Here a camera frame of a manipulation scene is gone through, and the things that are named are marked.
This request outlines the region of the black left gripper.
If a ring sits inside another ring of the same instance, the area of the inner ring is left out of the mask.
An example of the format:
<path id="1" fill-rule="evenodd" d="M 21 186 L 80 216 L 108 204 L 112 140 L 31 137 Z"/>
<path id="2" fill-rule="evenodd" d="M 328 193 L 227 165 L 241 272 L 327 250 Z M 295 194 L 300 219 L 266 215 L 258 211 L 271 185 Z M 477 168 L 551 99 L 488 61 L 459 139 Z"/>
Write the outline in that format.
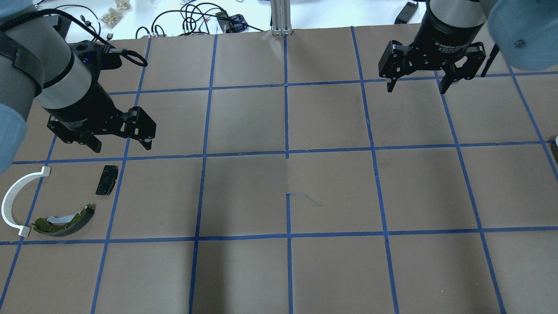
<path id="1" fill-rule="evenodd" d="M 122 58 L 146 67 L 147 60 L 138 52 L 116 48 L 112 44 L 81 41 L 69 44 L 72 60 L 88 70 L 92 82 L 77 101 L 62 109 L 47 109 L 50 114 L 47 127 L 65 143 L 77 142 L 100 153 L 102 142 L 97 135 L 116 135 L 137 140 L 146 150 L 152 149 L 156 136 L 156 123 L 141 107 L 120 111 L 113 99 L 99 83 L 103 70 L 122 66 Z"/>

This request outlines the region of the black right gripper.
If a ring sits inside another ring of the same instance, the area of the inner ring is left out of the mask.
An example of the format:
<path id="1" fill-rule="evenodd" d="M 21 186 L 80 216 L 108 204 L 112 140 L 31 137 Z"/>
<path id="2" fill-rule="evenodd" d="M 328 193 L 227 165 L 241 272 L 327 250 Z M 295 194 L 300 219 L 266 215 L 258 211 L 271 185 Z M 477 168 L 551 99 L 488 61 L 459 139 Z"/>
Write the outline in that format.
<path id="1" fill-rule="evenodd" d="M 474 41 L 486 20 L 480 4 L 427 4 L 411 44 L 392 40 L 379 60 L 387 92 L 393 92 L 397 79 L 419 70 L 445 73 L 441 95 L 457 80 L 472 79 L 487 57 L 484 44 Z"/>

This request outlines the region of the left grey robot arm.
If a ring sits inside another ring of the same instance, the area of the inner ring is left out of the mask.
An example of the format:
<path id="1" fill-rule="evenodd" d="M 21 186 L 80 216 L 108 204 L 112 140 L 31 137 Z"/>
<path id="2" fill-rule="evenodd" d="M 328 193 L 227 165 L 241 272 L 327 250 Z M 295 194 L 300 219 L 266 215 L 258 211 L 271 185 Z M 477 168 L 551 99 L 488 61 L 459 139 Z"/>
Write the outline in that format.
<path id="1" fill-rule="evenodd" d="M 152 148 L 156 123 L 143 109 L 124 112 L 99 83 L 103 70 L 118 69 L 122 59 L 146 67 L 138 52 L 116 48 L 95 32 L 95 41 L 67 43 L 48 21 L 58 9 L 38 10 L 31 0 L 1 2 L 1 171 L 8 170 L 27 133 L 32 104 L 49 114 L 47 127 L 65 143 L 79 143 L 95 153 L 99 135 L 115 135 Z"/>

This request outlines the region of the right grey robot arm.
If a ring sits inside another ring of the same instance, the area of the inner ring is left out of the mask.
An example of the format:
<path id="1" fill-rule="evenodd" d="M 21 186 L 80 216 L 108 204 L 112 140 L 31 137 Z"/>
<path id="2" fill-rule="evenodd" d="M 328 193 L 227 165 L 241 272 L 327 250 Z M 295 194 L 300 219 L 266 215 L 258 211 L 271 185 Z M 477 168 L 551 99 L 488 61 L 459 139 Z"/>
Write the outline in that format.
<path id="1" fill-rule="evenodd" d="M 502 54 L 530 71 L 557 64 L 555 0 L 427 0 L 420 28 L 409 45 L 390 41 L 378 63 L 392 92 L 397 80 L 423 70 L 442 70 L 444 94 L 459 80 L 482 77 Z"/>

